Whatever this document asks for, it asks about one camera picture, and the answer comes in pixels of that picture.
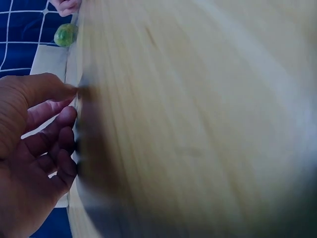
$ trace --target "wood grain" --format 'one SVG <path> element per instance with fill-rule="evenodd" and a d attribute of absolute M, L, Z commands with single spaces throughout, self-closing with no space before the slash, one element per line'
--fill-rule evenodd
<path fill-rule="evenodd" d="M 155 220 L 218 235 L 269 234 L 305 213 L 315 191 L 316 7 L 83 1 L 87 183 Z"/>

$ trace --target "blue fabric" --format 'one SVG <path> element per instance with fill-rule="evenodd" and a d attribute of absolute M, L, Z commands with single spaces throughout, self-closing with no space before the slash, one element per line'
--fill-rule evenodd
<path fill-rule="evenodd" d="M 28 75 L 38 43 L 56 46 L 57 28 L 70 21 L 71 16 L 60 17 L 47 0 L 0 0 L 0 78 Z M 54 209 L 31 237 L 71 238 L 66 208 Z"/>
<path fill-rule="evenodd" d="M 66 208 L 55 208 L 31 238 L 71 238 Z"/>

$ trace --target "white grid line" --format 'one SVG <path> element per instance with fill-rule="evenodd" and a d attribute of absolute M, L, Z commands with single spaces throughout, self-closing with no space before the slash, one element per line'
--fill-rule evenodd
<path fill-rule="evenodd" d="M 6 23 L 6 43 L 5 43 L 5 52 L 4 52 L 4 58 L 3 58 L 2 64 L 0 65 L 0 70 L 2 69 L 2 66 L 3 66 L 4 61 L 5 61 L 5 58 L 6 58 L 6 53 L 7 53 L 7 51 L 8 51 L 9 23 L 10 23 L 10 15 L 11 15 L 12 5 L 13 5 L 13 0 L 11 0 L 10 10 L 9 10 L 9 16 L 8 16 L 8 22 Z"/>
<path fill-rule="evenodd" d="M 2 11 L 0 14 L 6 14 L 6 13 L 18 13 L 18 12 L 43 12 L 44 10 L 17 10 L 17 11 Z M 57 11 L 47 11 L 47 13 L 57 13 Z"/>
<path fill-rule="evenodd" d="M 38 44 L 39 42 L 24 42 L 24 41 L 8 41 L 8 44 Z M 40 42 L 40 44 L 56 45 L 52 42 Z"/>
<path fill-rule="evenodd" d="M 9 68 L 9 69 L 1 69 L 0 72 L 8 72 L 8 71 L 15 71 L 15 70 L 23 70 L 23 69 L 31 69 L 31 68 Z"/>
<path fill-rule="evenodd" d="M 41 24 L 41 29 L 40 29 L 40 35 L 39 35 L 38 44 L 39 44 L 40 41 L 41 41 L 41 36 L 42 36 L 42 31 L 43 31 L 43 26 L 44 26 L 44 20 L 45 20 L 45 15 L 46 15 L 47 10 L 48 10 L 48 6 L 49 6 L 49 1 L 46 2 L 46 6 L 45 6 L 45 9 L 44 9 L 44 11 L 43 11 L 43 19 L 42 19 L 42 24 Z"/>

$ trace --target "green object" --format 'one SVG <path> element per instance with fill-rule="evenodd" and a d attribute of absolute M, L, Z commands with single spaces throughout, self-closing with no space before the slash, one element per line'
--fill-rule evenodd
<path fill-rule="evenodd" d="M 74 24 L 60 25 L 54 35 L 54 41 L 58 46 L 69 47 L 76 41 L 78 27 Z"/>

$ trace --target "skin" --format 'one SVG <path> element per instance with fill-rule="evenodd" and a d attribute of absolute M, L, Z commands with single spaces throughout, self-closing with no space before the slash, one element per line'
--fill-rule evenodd
<path fill-rule="evenodd" d="M 49 73 L 0 79 L 0 237 L 29 237 L 70 190 L 77 113 L 68 105 L 76 92 Z"/>
<path fill-rule="evenodd" d="M 75 13 L 80 6 L 80 0 L 50 0 L 51 4 L 59 12 L 60 16 L 68 16 Z"/>

